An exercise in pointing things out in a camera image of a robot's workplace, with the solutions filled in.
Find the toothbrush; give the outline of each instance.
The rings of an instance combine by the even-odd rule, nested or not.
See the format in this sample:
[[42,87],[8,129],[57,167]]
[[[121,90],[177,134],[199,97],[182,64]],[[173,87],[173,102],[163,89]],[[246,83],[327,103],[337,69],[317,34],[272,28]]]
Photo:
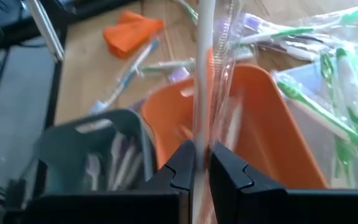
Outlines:
[[120,81],[117,89],[114,91],[111,97],[105,102],[101,102],[99,100],[95,102],[95,104],[89,110],[89,114],[98,114],[104,111],[108,106],[110,106],[117,100],[118,96],[125,90],[125,88],[128,86],[128,84],[131,82],[131,80],[137,73],[139,65],[146,59],[146,57],[151,52],[153,52],[157,48],[158,43],[159,40],[155,39],[142,51],[142,53],[139,54],[132,66],[128,69],[128,72],[125,73],[123,79]]
[[[248,60],[252,58],[254,54],[251,52],[250,48],[246,46],[242,46],[238,49],[238,53],[236,55],[236,61],[240,62],[243,60]],[[149,76],[154,73],[158,72],[169,72],[174,69],[179,69],[181,67],[185,67],[189,70],[194,69],[196,66],[196,60],[195,58],[189,58],[187,60],[175,60],[175,61],[169,61],[169,62],[159,62],[151,65],[147,65],[142,68],[142,75]]]
[[86,158],[86,172],[91,176],[91,190],[98,190],[98,182],[100,175],[100,161],[95,155],[89,154]]
[[154,63],[142,68],[142,73],[155,73],[164,72],[167,70],[174,70],[176,68],[185,67],[187,69],[193,69],[196,65],[195,58],[189,58],[187,60],[174,60],[169,62]]
[[349,117],[358,130],[358,74],[351,64],[349,53],[343,48],[336,50],[336,63],[343,100]]
[[313,42],[318,42],[320,44],[324,44],[329,48],[338,48],[338,46],[343,45],[343,40],[338,39],[337,37],[333,37],[327,34],[303,34],[295,36],[297,39],[303,39]]
[[239,138],[240,129],[241,129],[241,119],[242,119],[242,101],[241,99],[234,100],[235,101],[235,108],[233,110],[233,115],[230,120],[229,130],[226,135],[226,146],[232,152],[237,145],[237,140]]
[[300,60],[308,60],[310,62],[314,62],[318,58],[317,54],[309,52],[307,50],[287,46],[285,44],[280,44],[280,46],[285,49],[287,54]]
[[[286,79],[292,78],[288,75],[285,75],[284,77]],[[323,125],[341,139],[350,141],[357,146],[355,149],[358,150],[358,133],[352,128],[344,124],[340,119],[336,118],[318,103],[302,94],[297,86],[293,86],[283,80],[277,81],[277,86],[295,106],[304,111],[310,118]]]
[[191,21],[197,26],[198,13],[185,1],[185,0],[174,0],[186,9],[187,14],[190,16]]
[[287,35],[300,35],[310,32],[319,32],[328,28],[331,28],[333,26],[339,26],[339,25],[348,25],[358,22],[358,9],[352,12],[348,12],[347,14],[344,14],[336,21],[322,24],[319,26],[310,26],[310,27],[298,27],[298,28],[290,28],[290,29],[284,29],[279,31],[271,31],[271,32],[264,32],[254,35],[249,35],[247,37],[243,37],[239,43],[246,45],[246,44],[253,44],[260,41],[266,41],[270,39],[274,39],[277,37],[284,37]]
[[125,140],[125,135],[120,132],[117,132],[114,139],[111,143],[111,165],[109,171],[109,179],[108,179],[108,190],[113,188],[114,180],[116,178],[117,172],[117,163],[120,155],[121,145]]
[[114,184],[111,190],[117,190],[118,187],[122,184],[122,181],[124,181],[135,156],[136,156],[136,148],[135,145],[133,144],[126,151],[124,158],[122,158],[120,168],[117,172],[117,176],[116,179],[114,180]]
[[[182,80],[185,80],[185,79],[187,79],[189,77],[190,77],[190,73],[187,71],[187,69],[182,67],[182,68],[179,68],[179,69],[175,70],[168,77],[168,79],[169,79],[170,83],[176,83],[176,82],[180,82]],[[146,101],[146,99],[143,98],[143,99],[137,101],[136,103],[134,103],[133,105],[131,105],[129,108],[134,110],[134,111],[139,111],[145,101]]]
[[[328,54],[321,55],[321,75],[323,77],[323,88],[326,90],[328,95],[329,102],[331,105],[331,112],[333,115],[336,115],[336,110],[338,109],[339,97],[341,92],[339,86],[335,82],[335,71],[334,66],[331,63],[331,59]],[[334,176],[335,178],[339,177],[340,168],[343,168],[343,171],[346,175],[347,184],[350,187],[354,187],[354,177],[352,175],[352,146],[343,141],[340,137],[335,135],[335,151],[336,157],[334,165]]]
[[126,189],[131,186],[135,181],[136,174],[139,172],[139,169],[142,167],[143,163],[143,152],[140,152],[136,155],[135,159],[131,162],[131,168],[127,172],[125,179],[122,184],[120,184],[119,189]]

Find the white pole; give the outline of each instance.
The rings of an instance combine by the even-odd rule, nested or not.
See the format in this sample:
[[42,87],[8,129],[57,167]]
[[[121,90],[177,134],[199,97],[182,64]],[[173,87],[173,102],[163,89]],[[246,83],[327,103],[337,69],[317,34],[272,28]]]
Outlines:
[[204,155],[208,146],[208,61],[213,47],[215,0],[200,0],[198,5],[197,59],[195,76],[195,98],[193,110],[193,132],[196,146],[196,175],[193,189],[193,223],[201,211],[205,188]]

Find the orange box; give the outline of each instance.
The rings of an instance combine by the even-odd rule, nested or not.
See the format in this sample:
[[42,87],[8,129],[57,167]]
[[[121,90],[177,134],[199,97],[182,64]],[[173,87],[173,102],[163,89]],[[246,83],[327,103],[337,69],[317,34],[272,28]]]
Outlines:
[[[155,92],[142,116],[155,136],[158,167],[183,143],[175,131],[193,120],[193,96],[183,96],[194,79]],[[244,92],[242,127],[235,153],[292,189],[326,189],[328,184],[269,73],[253,65],[234,69],[231,95]]]

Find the wooden surface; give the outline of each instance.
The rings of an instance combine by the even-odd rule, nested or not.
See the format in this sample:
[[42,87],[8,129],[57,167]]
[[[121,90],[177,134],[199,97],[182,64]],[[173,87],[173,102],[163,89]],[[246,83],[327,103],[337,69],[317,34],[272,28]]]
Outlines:
[[[294,21],[354,7],[358,0],[244,0],[246,12],[274,23]],[[193,6],[195,0],[189,0]],[[144,64],[195,57],[195,27],[184,10],[169,0],[136,2],[115,11],[93,17],[69,28],[65,49],[62,80],[58,96],[55,124],[86,116],[96,100],[107,100],[117,80],[129,66],[109,54],[102,37],[106,26],[116,24],[124,10],[161,19],[166,29],[160,34],[161,43]],[[270,71],[283,70],[303,64],[283,54],[259,50],[257,63]],[[150,92],[166,85],[164,76],[136,77],[112,107],[135,103]]]

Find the gray bin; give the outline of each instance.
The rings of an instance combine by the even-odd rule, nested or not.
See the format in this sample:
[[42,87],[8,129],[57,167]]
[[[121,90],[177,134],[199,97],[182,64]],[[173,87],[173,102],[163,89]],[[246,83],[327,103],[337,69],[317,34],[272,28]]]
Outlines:
[[[108,119],[113,125],[88,133],[77,128],[84,124]],[[133,137],[138,149],[143,151],[144,180],[149,180],[155,170],[155,155],[151,141],[141,118],[132,110],[118,109],[90,116],[67,124],[50,128],[35,144],[35,154],[48,165],[47,192],[50,194],[77,194],[83,188],[86,155],[96,152],[102,164],[111,162],[111,142],[115,127],[126,136]]]

